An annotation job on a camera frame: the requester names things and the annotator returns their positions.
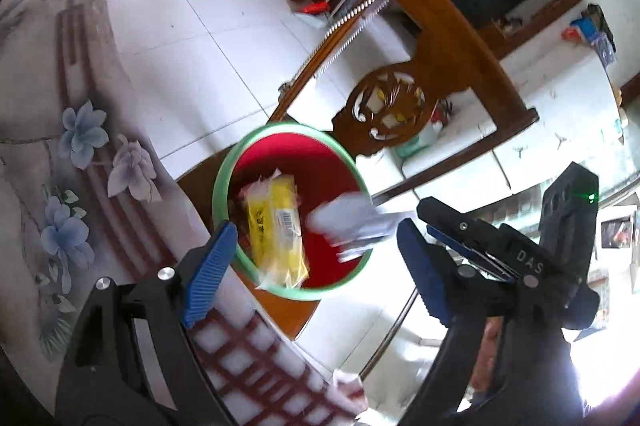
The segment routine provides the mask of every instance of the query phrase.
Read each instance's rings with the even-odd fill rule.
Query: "metal screw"
[[[468,263],[463,263],[458,268],[458,274],[462,276],[462,278],[473,278],[476,275],[477,271],[471,267]]]
[[[110,285],[111,278],[98,278],[98,281],[95,283],[95,288],[98,291],[104,291]]]
[[[163,267],[158,271],[158,278],[161,280],[171,280],[175,275],[175,269],[173,267]]]
[[[538,278],[533,275],[525,276],[522,281],[524,282],[524,285],[530,287],[531,289],[535,289],[539,284]]]

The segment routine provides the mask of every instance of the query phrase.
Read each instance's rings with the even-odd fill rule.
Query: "blue gripper pad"
[[[400,222],[396,238],[424,306],[431,316],[449,327],[452,313],[443,277],[451,270],[455,272],[456,263],[444,248],[428,244],[411,219]]]
[[[181,321],[185,328],[193,327],[204,319],[213,308],[213,298],[222,277],[225,276],[226,268],[229,267],[233,259],[237,245],[238,230],[236,226],[232,223],[225,223],[184,291]]]

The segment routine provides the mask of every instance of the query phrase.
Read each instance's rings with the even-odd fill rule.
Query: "blue flower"
[[[109,136],[102,128],[106,117],[104,111],[94,111],[91,101],[80,107],[78,115],[71,107],[66,108],[62,113],[66,132],[60,139],[59,156],[70,156],[76,168],[86,169],[94,157],[94,148],[100,148],[109,141]]]
[[[78,217],[71,216],[71,208],[60,203],[58,197],[49,197],[44,210],[47,226],[42,230],[40,243],[52,257],[58,256],[62,263],[62,292],[71,291],[71,275],[68,259],[81,269],[94,263],[95,254],[86,243],[89,228]]]

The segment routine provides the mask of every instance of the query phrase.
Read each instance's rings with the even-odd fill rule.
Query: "white tile floor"
[[[291,79],[322,31],[292,15],[287,0],[108,0],[122,64],[143,123],[174,177],[265,124],[278,87]],[[330,129],[363,74],[410,57],[377,18],[289,113]],[[401,180],[384,155],[358,159],[372,191]],[[412,194],[389,209],[409,209]],[[385,286],[391,291],[380,291]],[[394,242],[377,248],[356,281],[322,300],[298,344],[328,369],[358,371],[413,290]]]

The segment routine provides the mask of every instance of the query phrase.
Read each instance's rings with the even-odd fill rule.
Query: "floral tablecloth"
[[[0,85],[0,340],[53,411],[95,280],[136,281],[209,233],[137,121],[106,0],[0,0]],[[359,381],[322,379],[230,269],[193,340],[241,425],[347,424],[366,407]],[[170,405],[161,384],[154,396]]]

